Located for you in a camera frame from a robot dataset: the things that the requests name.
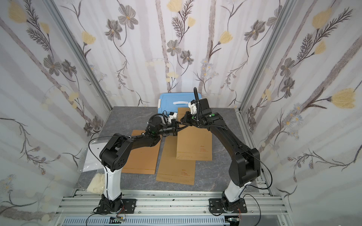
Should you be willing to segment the kraft file bag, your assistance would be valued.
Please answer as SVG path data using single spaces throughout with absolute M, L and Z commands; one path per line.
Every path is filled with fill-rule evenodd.
M 212 133 L 194 126 L 179 131 L 176 159 L 212 161 Z
M 156 181 L 194 185 L 196 161 L 178 160 L 177 137 L 166 137 Z
M 122 173 L 154 175 L 160 144 L 159 141 L 154 147 L 142 147 L 132 150 L 127 163 L 122 168 Z

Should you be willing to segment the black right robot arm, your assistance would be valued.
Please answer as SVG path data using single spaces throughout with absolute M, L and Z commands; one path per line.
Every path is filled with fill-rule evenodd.
M 221 197 L 222 209 L 225 212 L 242 210 L 241 194 L 261 173 L 259 151 L 245 145 L 228 128 L 223 117 L 212 112 L 207 99 L 196 97 L 189 103 L 189 108 L 190 111 L 185 113 L 181 122 L 210 131 L 223 144 L 232 160 L 229 167 L 231 181 Z

